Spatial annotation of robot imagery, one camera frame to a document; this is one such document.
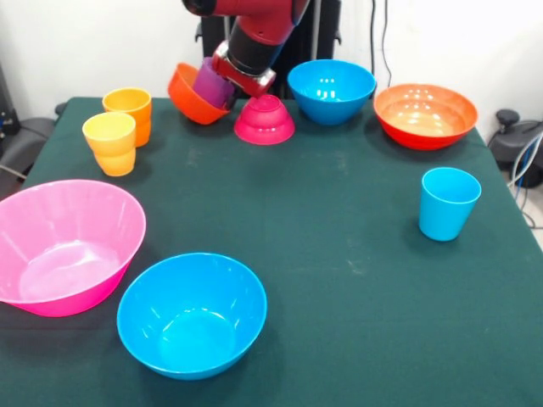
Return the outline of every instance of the purple cup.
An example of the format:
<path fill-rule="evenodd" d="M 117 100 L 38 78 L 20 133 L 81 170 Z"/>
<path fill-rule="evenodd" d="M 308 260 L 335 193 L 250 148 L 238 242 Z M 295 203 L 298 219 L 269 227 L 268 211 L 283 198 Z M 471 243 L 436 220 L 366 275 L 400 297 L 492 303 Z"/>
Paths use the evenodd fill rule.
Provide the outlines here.
<path fill-rule="evenodd" d="M 211 58 L 204 58 L 196 76 L 193 90 L 209 104 L 218 109 L 234 94 L 234 85 L 218 75 L 211 66 Z"/>

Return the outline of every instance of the upside-down pink bowl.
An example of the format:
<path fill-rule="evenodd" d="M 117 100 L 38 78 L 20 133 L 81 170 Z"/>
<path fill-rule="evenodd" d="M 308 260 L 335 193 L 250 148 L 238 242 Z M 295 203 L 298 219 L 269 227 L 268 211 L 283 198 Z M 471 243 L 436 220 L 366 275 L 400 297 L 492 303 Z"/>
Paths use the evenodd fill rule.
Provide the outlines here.
<path fill-rule="evenodd" d="M 0 301 L 41 316 L 79 314 L 119 285 L 146 230 L 128 192 L 55 181 L 0 202 Z"/>

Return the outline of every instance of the pink bowl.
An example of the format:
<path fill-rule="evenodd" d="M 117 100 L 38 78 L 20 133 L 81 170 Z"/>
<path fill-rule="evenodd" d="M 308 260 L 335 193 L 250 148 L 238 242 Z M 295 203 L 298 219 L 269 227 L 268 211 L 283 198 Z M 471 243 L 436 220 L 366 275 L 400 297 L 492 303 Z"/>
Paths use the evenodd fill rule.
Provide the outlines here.
<path fill-rule="evenodd" d="M 105 182 L 18 192 L 0 202 L 0 301 L 42 316 L 91 309 L 117 288 L 145 229 L 140 203 Z"/>
<path fill-rule="evenodd" d="M 295 126 L 283 102 L 273 95 L 264 95 L 247 102 L 234 131 L 245 142 L 271 146 L 286 142 L 294 134 Z"/>

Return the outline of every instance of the metal pole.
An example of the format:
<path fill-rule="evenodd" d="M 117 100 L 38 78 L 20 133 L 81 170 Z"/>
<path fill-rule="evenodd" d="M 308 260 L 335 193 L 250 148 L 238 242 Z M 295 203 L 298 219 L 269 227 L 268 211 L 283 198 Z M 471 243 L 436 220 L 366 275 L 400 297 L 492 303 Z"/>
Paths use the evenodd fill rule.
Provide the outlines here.
<path fill-rule="evenodd" d="M 230 31 L 232 27 L 230 26 L 230 17 L 224 17 L 224 37 L 225 39 L 230 39 Z"/>
<path fill-rule="evenodd" d="M 316 53 L 319 49 L 319 30 L 321 29 L 321 4 L 322 0 L 315 0 L 315 10 L 313 13 L 313 34 L 311 40 L 311 59 L 316 59 Z"/>

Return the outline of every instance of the blue cup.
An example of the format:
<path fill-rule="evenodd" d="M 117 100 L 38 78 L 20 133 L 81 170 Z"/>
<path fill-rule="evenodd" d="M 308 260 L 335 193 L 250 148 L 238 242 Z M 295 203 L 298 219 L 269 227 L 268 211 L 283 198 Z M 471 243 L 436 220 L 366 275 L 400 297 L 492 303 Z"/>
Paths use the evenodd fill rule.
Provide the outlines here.
<path fill-rule="evenodd" d="M 418 225 L 427 237 L 439 242 L 454 240 L 481 196 L 481 184 L 457 168 L 439 167 L 423 176 Z"/>

